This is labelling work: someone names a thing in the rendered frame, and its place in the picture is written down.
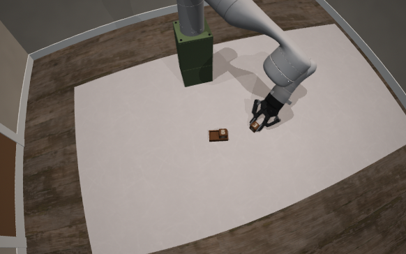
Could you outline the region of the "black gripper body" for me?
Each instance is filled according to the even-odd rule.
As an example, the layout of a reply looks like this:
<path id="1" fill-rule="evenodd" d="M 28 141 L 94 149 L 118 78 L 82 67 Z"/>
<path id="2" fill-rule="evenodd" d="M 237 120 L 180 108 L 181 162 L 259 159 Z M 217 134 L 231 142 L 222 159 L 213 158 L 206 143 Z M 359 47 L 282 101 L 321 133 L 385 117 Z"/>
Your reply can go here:
<path id="1" fill-rule="evenodd" d="M 270 117 L 277 116 L 280 109 L 283 107 L 283 105 L 284 104 L 282 104 L 280 101 L 275 99 L 269 92 L 267 97 L 261 101 L 260 109 L 262 109 L 263 106 L 266 106 L 266 109 L 262 112 L 262 114 L 264 114 L 264 116 L 266 116 L 267 112 L 269 110 L 271 110 L 271 114 L 269 116 L 269 118 L 270 118 Z"/>

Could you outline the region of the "brown wooden tray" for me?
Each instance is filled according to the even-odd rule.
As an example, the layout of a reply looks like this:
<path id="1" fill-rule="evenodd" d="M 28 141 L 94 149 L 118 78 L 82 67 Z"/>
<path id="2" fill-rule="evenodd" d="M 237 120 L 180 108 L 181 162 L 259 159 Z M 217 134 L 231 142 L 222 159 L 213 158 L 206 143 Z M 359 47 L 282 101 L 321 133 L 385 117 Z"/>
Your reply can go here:
<path id="1" fill-rule="evenodd" d="M 219 142 L 219 141 L 228 141 L 228 133 L 227 138 L 219 139 L 219 130 L 209 130 L 209 141 L 210 142 Z"/>

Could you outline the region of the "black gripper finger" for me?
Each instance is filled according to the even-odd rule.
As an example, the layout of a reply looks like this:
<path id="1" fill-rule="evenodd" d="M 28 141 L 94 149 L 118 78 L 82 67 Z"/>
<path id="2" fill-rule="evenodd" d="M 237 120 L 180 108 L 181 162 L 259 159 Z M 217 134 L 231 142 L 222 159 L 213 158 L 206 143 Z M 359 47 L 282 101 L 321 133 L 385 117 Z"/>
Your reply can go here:
<path id="1" fill-rule="evenodd" d="M 280 119 L 279 119 L 279 117 L 278 117 L 278 115 L 277 115 L 276 118 L 274 119 L 274 121 L 272 121 L 271 123 L 268 124 L 267 122 L 268 122 L 268 120 L 270 119 L 270 118 L 269 118 L 270 114 L 271 114 L 271 110 L 269 110 L 269 111 L 267 112 L 267 114 L 266 114 L 266 116 L 265 116 L 265 118 L 264 118 L 262 124 L 260 124 L 260 126 L 257 128 L 256 131 L 261 131 L 264 126 L 269 127 L 269 126 L 272 126 L 272 125 L 274 125 L 274 124 L 280 122 Z"/>
<path id="2" fill-rule="evenodd" d="M 253 110 L 252 110 L 252 114 L 254 115 L 254 117 L 251 119 L 250 124 L 251 125 L 254 121 L 257 120 L 257 118 L 262 114 L 262 112 L 266 109 L 266 106 L 263 106 L 262 109 L 260 109 L 257 112 L 257 108 L 258 105 L 260 105 L 261 101 L 258 99 L 255 99 L 254 104 L 253 104 Z"/>

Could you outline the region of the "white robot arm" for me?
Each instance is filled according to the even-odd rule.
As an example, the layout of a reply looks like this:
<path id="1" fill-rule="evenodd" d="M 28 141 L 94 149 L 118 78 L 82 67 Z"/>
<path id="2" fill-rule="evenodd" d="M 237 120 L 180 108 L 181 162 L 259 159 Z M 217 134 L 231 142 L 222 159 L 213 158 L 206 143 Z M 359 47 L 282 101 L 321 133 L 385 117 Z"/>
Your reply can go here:
<path id="1" fill-rule="evenodd" d="M 280 44 L 265 59 L 263 68 L 269 79 L 276 84 L 270 94 L 282 104 L 291 105 L 290 96 L 316 71 L 316 62 L 253 0 L 205 1 L 228 24 L 262 33 Z M 176 0 L 176 2 L 181 33 L 185 36 L 200 35 L 204 31 L 204 0 Z"/>

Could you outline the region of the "brown calendar cube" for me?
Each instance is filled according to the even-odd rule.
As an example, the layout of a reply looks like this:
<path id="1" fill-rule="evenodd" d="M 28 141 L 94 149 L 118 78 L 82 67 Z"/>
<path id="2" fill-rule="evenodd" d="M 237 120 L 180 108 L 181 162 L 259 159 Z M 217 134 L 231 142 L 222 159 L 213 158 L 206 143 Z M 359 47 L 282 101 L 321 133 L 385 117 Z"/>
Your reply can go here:
<path id="1" fill-rule="evenodd" d="M 249 129 L 251 129 L 251 131 L 252 132 L 256 132 L 256 130 L 257 130 L 257 128 L 259 127 L 260 125 L 256 122 L 256 121 L 254 121 L 251 125 L 250 125 L 250 128 Z"/>
<path id="2" fill-rule="evenodd" d="M 218 134 L 219 139 L 227 138 L 227 129 L 226 128 L 219 129 Z"/>

